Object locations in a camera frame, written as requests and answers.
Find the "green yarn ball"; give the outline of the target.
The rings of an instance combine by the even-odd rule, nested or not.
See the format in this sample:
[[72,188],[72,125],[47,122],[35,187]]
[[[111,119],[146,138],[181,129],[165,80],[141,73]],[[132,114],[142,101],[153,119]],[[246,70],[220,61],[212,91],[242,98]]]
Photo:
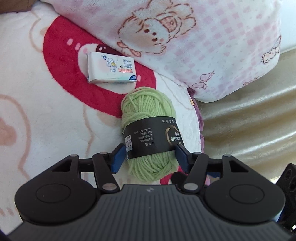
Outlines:
[[140,87],[121,102],[129,173],[142,182],[154,182],[177,171],[175,147],[182,144],[176,112],[162,92]]

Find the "white tissue pack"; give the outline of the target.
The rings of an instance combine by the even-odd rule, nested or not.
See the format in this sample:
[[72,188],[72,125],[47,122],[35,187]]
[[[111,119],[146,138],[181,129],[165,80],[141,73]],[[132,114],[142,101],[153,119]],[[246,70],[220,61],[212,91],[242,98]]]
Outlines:
[[131,57],[91,52],[87,55],[88,83],[133,83],[137,81]]

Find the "beige satin bedding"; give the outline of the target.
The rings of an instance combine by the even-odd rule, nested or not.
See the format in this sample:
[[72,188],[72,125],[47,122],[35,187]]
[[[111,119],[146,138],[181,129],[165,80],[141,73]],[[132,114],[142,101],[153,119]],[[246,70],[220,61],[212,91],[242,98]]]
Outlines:
[[295,163],[295,50],[259,80],[198,106],[210,157],[231,154],[273,182]]

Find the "white red cartoon blanket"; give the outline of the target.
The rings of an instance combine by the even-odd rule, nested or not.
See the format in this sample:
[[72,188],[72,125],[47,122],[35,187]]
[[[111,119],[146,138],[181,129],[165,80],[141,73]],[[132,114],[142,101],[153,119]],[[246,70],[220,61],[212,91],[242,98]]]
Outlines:
[[87,82],[87,54],[109,47],[46,3],[1,14],[1,230],[21,223],[16,191],[70,154],[89,158],[122,143],[120,103],[147,86],[172,101],[185,147],[203,151],[201,114],[187,85],[136,65],[137,82]]

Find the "pink checkered bunny pillow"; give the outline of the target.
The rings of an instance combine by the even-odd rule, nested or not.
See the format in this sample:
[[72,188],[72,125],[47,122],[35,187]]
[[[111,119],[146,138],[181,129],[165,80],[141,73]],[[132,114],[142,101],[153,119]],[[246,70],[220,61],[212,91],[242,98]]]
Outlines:
[[214,102],[278,63],[281,1],[50,1],[140,64]]

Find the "brown embroidered cushion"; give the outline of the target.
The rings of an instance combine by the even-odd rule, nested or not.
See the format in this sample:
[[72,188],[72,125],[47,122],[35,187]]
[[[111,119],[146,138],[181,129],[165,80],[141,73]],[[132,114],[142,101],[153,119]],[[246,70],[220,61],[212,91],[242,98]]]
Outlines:
[[29,11],[36,2],[37,0],[0,0],[0,13]]

